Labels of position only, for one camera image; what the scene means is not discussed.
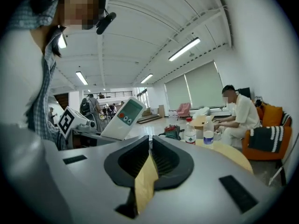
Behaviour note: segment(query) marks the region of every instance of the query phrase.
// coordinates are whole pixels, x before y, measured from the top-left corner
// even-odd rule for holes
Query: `plaid shirt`
[[[50,25],[57,8],[57,4],[58,1],[56,0],[42,14],[35,14],[31,9],[29,0],[23,1],[12,15],[6,31],[11,29],[35,29],[42,25]],[[66,144],[64,137],[59,132],[59,129],[54,127],[47,118],[50,83],[56,67],[52,47],[54,44],[57,44],[60,35],[61,31],[60,29],[57,29],[46,46],[43,61],[42,88],[27,116],[28,128],[30,130],[34,131],[44,140],[53,141],[59,150],[65,150]]]

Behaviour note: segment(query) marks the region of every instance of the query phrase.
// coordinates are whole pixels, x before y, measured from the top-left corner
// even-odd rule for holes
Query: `blue bottle label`
[[[204,137],[204,144],[213,144],[213,139],[214,139],[214,137],[212,137],[212,138]]]

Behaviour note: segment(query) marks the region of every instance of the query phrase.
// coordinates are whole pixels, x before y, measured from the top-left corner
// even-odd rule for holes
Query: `white device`
[[[142,102],[130,97],[109,122],[101,136],[125,139],[145,109],[146,106]]]
[[[77,128],[79,125],[88,125],[89,123],[90,120],[88,118],[67,106],[57,126],[62,135],[67,139],[72,128]]]

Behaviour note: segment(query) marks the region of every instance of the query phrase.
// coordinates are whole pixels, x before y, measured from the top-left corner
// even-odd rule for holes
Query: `person wearing headset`
[[[66,27],[90,29],[103,17],[106,0],[53,0],[40,14],[30,0],[12,15],[0,43],[0,123],[29,128],[66,149],[47,119],[50,83],[61,56],[58,40]]]

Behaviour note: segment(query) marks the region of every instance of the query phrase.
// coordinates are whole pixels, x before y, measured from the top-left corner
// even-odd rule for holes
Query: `white shirt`
[[[11,30],[0,42],[0,122],[28,127],[26,113],[43,84],[43,54],[30,30]]]
[[[235,121],[248,129],[257,128],[260,126],[260,119],[253,102],[246,96],[238,95],[233,116],[236,116]]]

